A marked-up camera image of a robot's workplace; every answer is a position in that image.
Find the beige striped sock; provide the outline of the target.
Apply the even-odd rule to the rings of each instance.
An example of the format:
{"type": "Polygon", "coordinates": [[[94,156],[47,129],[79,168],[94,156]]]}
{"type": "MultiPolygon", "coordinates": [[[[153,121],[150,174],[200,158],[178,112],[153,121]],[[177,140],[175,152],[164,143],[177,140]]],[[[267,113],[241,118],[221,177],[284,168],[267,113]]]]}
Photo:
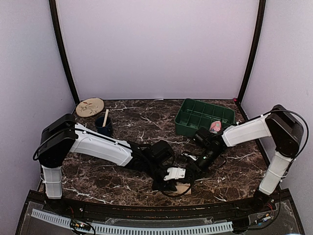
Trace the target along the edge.
{"type": "Polygon", "coordinates": [[[182,194],[182,193],[184,193],[189,187],[190,187],[190,184],[189,184],[189,183],[177,182],[175,193],[176,193],[176,194],[182,194]]]}

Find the pink patterned sock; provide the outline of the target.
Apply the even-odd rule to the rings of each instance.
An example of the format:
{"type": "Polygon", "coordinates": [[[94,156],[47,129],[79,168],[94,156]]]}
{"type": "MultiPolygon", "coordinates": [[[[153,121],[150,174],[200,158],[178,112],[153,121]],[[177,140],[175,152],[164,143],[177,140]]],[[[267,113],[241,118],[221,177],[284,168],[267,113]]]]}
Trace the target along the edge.
{"type": "Polygon", "coordinates": [[[219,131],[221,131],[221,129],[222,129],[222,123],[218,120],[218,121],[214,121],[211,123],[209,132],[213,134],[217,134],[219,131]]]}

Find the green compartment tray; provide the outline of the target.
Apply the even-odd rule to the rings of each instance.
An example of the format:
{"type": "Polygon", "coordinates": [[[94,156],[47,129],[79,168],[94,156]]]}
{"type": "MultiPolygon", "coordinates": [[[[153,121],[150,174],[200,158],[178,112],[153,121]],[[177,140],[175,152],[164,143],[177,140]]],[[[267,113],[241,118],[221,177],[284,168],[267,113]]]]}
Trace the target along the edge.
{"type": "Polygon", "coordinates": [[[175,117],[175,131],[191,138],[202,127],[208,130],[215,121],[227,128],[235,122],[235,112],[227,107],[187,98],[175,117]]]}

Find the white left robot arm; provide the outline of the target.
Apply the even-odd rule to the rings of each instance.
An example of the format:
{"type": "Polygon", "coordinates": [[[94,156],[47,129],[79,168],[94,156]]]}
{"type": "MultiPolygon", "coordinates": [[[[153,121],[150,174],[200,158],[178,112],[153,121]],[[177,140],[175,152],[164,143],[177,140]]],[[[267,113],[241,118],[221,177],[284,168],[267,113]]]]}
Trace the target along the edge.
{"type": "Polygon", "coordinates": [[[58,213],[69,209],[68,201],[62,197],[62,164],[68,153],[85,154],[145,172],[153,180],[153,190],[163,194],[176,191],[177,183],[192,186],[196,178],[189,167],[164,165],[175,156],[166,141],[151,145],[113,139],[77,123],[74,115],[65,114],[42,131],[41,143],[33,155],[42,168],[49,204],[58,213]]]}

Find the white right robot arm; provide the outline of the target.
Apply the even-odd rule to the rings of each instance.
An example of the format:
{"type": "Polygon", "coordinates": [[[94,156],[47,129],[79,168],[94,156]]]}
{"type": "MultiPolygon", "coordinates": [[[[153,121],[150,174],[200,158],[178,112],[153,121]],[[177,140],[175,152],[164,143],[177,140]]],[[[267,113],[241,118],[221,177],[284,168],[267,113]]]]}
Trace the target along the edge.
{"type": "Polygon", "coordinates": [[[292,163],[308,142],[309,126],[298,113],[287,110],[282,105],[275,105],[264,114],[222,128],[217,133],[201,128],[196,132],[194,140],[204,147],[204,152],[187,165],[187,172],[194,181],[226,149],[261,139],[270,139],[275,146],[274,155],[257,189],[260,194],[250,200],[250,209],[261,212],[268,205],[267,196],[286,177],[292,163]]]}

